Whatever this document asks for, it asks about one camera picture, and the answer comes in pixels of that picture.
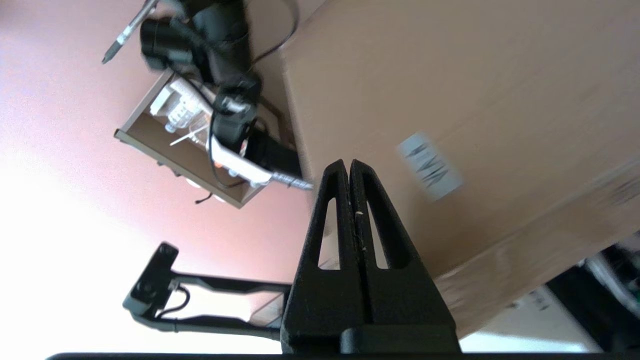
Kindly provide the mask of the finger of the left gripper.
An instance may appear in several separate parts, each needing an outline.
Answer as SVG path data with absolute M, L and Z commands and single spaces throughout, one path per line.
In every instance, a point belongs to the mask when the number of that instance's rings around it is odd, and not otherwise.
M 302 191 L 314 189 L 313 183 L 303 178 L 297 151 L 280 144 L 266 132 L 254 131 L 249 135 L 246 159 L 270 173 L 272 182 L 282 183 Z

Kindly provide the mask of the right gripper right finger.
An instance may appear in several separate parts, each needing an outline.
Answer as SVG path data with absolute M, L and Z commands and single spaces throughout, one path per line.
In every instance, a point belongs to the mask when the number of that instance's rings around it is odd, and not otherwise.
M 461 353 L 450 310 L 377 173 L 359 160 L 350 166 L 350 194 L 364 301 L 350 353 Z

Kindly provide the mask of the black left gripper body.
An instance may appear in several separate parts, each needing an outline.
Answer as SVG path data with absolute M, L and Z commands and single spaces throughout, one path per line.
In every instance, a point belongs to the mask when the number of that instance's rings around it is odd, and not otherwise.
M 227 150 L 240 152 L 247 128 L 258 114 L 262 89 L 263 81 L 257 74 L 245 74 L 218 82 L 210 132 Z

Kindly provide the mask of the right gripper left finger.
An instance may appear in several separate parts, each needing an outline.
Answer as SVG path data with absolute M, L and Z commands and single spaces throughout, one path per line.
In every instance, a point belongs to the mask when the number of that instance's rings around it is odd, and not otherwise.
M 370 316 L 365 270 L 371 245 L 359 228 L 363 215 L 352 183 L 357 164 L 346 168 L 339 159 L 323 171 L 279 331 L 285 354 L 338 354 L 343 332 Z M 339 269 L 319 265 L 330 201 L 336 207 Z

